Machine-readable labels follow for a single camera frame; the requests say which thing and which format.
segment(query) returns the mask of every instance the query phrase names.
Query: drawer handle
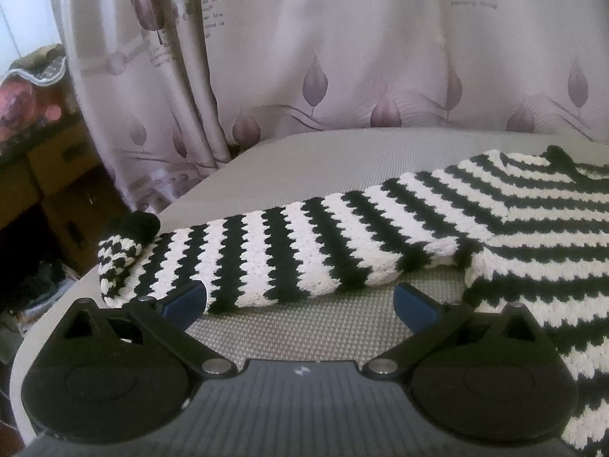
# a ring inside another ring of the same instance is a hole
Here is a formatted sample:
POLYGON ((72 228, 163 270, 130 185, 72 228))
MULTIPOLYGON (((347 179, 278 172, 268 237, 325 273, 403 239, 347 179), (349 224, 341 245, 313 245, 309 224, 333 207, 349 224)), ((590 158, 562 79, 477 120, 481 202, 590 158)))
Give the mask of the drawer handle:
POLYGON ((70 238, 74 241, 74 244, 76 244, 79 249, 83 249, 85 244, 84 235, 73 220, 68 220, 66 223, 66 230, 68 231, 70 238))
POLYGON ((86 155, 87 151, 89 151, 89 143, 87 141, 77 142, 62 151, 62 160, 65 163, 70 163, 76 158, 86 155))

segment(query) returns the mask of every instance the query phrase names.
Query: metal screw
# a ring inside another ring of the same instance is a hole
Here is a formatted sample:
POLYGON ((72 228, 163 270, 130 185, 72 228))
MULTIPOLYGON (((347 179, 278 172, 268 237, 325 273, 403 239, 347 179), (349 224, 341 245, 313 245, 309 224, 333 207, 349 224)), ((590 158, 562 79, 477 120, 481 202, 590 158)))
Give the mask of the metal screw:
POLYGON ((232 367, 233 364, 230 361, 220 358, 208 359, 201 365, 203 371, 208 375, 224 375, 228 373, 232 367))
POLYGON ((156 298, 154 298, 152 296, 141 296, 141 297, 138 297, 138 301, 143 302, 144 304, 152 305, 156 302, 156 298))
POLYGON ((377 375, 390 375, 398 370, 398 363, 391 359, 372 359, 368 363, 368 368, 377 375))

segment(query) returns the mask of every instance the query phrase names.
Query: curtain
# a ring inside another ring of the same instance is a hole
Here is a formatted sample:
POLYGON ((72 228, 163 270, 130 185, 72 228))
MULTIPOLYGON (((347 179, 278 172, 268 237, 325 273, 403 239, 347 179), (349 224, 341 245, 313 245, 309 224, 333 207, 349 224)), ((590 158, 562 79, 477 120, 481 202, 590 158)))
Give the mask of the curtain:
POLYGON ((609 0, 52 0, 132 208, 266 139, 443 126, 609 142, 609 0))
POLYGON ((132 209, 158 212, 229 162, 200 0, 51 0, 104 165, 132 209))

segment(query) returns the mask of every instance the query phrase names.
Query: gray fabric surface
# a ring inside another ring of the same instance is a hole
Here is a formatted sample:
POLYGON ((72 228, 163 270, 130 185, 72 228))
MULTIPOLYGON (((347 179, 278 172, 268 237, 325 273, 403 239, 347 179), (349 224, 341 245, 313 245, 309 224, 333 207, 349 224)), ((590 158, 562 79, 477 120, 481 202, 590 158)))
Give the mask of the gray fabric surface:
MULTIPOLYGON (((402 280, 440 302, 458 300, 464 290, 461 274, 447 267, 411 273, 402 280)), ((251 358, 355 360, 362 365, 410 334, 394 314, 393 291, 398 283, 348 296, 206 316, 188 333, 239 368, 251 358)))
MULTIPOLYGON (((609 163, 609 147, 581 138, 451 129, 367 129, 300 134, 259 145, 212 175, 161 214, 162 230, 267 209, 315 195, 363 189, 406 171, 431 170, 488 151, 540 154, 563 147, 576 162, 609 163)), ((404 278, 438 299, 463 285, 448 269, 404 278)), ((247 357, 364 362, 408 334, 395 318, 392 287, 352 297, 325 297, 223 317, 205 317, 189 333, 241 364, 247 357)), ((10 397, 26 443, 35 433, 21 403, 22 380, 65 311, 79 297, 103 306, 93 269, 28 332, 11 373, 10 397)))

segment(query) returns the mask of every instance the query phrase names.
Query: black and white striped knitted fabric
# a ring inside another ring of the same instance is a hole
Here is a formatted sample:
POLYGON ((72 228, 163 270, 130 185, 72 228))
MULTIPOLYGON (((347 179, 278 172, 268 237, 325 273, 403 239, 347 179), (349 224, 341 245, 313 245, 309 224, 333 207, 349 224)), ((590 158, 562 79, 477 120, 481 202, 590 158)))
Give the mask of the black and white striped knitted fabric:
POLYGON ((579 385, 563 437, 609 456, 609 165, 497 150, 363 191, 315 197, 155 236, 133 214, 100 243, 104 299, 120 307, 191 280, 208 313, 348 292, 421 267, 465 271, 464 301, 526 304, 579 385))

